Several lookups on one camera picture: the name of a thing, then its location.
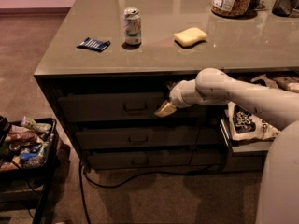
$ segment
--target dark blue packet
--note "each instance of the dark blue packet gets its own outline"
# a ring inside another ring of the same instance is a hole
[[[90,49],[95,50],[98,52],[102,52],[104,49],[110,46],[110,42],[106,41],[99,41],[95,39],[91,39],[87,37],[83,42],[81,42],[79,45],[77,45],[78,49]]]

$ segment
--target floor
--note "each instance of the floor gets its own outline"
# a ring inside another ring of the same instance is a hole
[[[0,16],[0,115],[9,121],[55,118],[33,77],[65,14]],[[58,124],[63,142],[42,223],[88,223],[80,194],[79,159]],[[91,171],[95,182],[115,185],[146,171],[186,171],[186,167]],[[114,189],[98,188],[82,177],[92,224],[190,223],[253,224],[262,173],[224,175],[142,175]],[[28,210],[2,211],[0,223],[32,223]]]

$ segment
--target can top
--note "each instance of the can top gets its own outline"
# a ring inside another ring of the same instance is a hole
[[[130,15],[137,15],[139,14],[139,9],[136,7],[128,7],[123,12],[124,16],[130,16]]]

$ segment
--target concrete floor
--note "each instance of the concrete floor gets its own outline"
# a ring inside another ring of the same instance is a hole
[[[62,15],[0,16],[0,115],[9,121],[24,115],[55,118],[33,73],[55,36]],[[42,223],[87,223],[80,196],[79,159],[71,147],[59,152]],[[113,185],[150,169],[92,171],[95,181]],[[184,167],[158,170],[185,171]],[[116,189],[99,189],[83,177],[87,210],[93,224],[192,223],[253,224],[262,173],[225,175],[144,175]],[[0,223],[31,223],[28,210],[0,212]]]

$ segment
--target white arm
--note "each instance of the white arm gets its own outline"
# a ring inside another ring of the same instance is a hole
[[[179,82],[169,98],[176,107],[232,101],[279,130],[299,120],[298,93],[239,81],[214,68],[204,69],[195,80]]]

